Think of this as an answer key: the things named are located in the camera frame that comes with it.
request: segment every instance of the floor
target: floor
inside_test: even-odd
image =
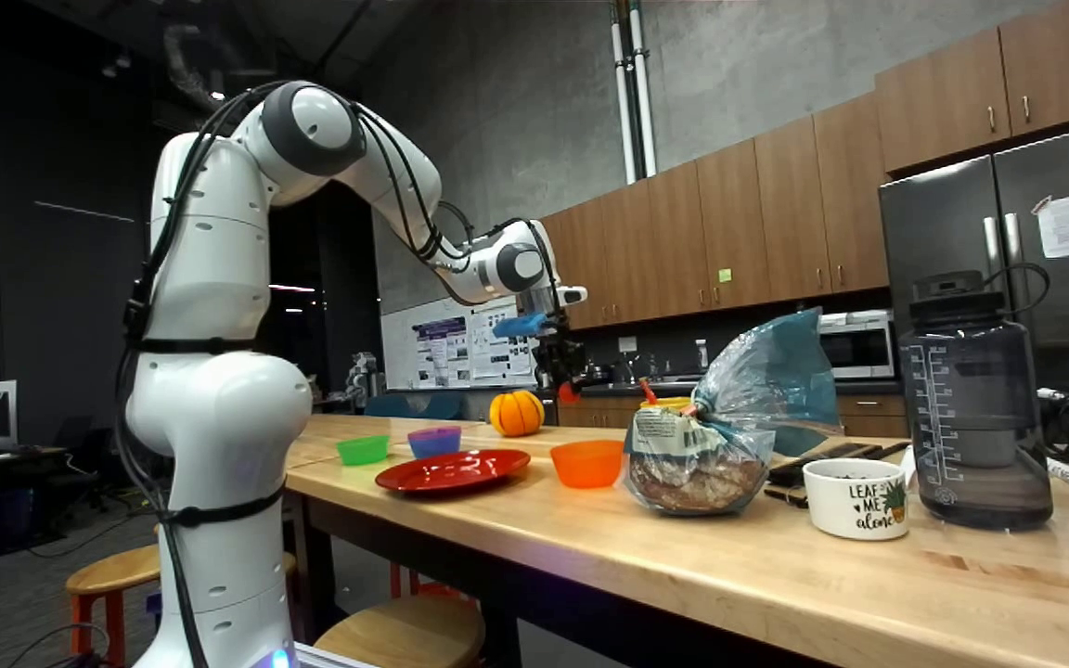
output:
[[[72,623],[65,578],[83,566],[108,552],[154,542],[154,515],[134,514],[128,500],[106,510],[72,510],[67,534],[35,551],[0,552],[0,668],[57,668],[67,666]],[[336,546],[336,567],[341,578],[341,602],[370,597],[379,586],[348,586],[348,578],[374,578],[384,566],[370,552]],[[143,657],[154,642],[155,621],[146,610],[154,586],[128,593],[128,657]],[[520,623],[528,668],[620,668],[584,646],[560,642],[532,623]]]

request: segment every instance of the wooden countertop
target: wooden countertop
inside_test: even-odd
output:
[[[528,448],[532,472],[440,504],[391,499],[374,475],[408,462],[406,436],[424,424],[317,417],[289,448],[285,488],[833,666],[1069,666],[1063,483],[1052,526],[1032,534],[951,526],[915,499],[906,539],[843,542],[771,499],[733,520],[661,520],[620,488],[557,483],[550,445],[623,430],[498,437],[466,424],[466,445]],[[339,464],[336,437],[384,430],[391,464]]]

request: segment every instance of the backsplash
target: backsplash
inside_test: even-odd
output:
[[[826,312],[853,312],[853,307],[889,307],[889,290],[869,292],[839,292],[826,301],[787,301],[787,304],[766,304],[766,307],[734,307],[734,312],[706,312],[686,318],[656,318],[656,323],[627,323],[627,327],[605,327],[605,330],[584,330],[577,334],[593,363],[613,367],[613,381],[630,386],[630,375],[702,375],[706,363],[724,353],[733,339],[742,330],[769,323],[782,312],[798,307],[826,307]]]

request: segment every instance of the ceiling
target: ceiling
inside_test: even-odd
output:
[[[170,70],[210,103],[249,81],[305,75],[358,87],[363,62],[419,0],[29,0],[124,51]]]

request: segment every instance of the refrigerator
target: refrigerator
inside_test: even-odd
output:
[[[1027,327],[1036,380],[1069,395],[1069,133],[881,187],[895,327],[925,275],[980,271]]]

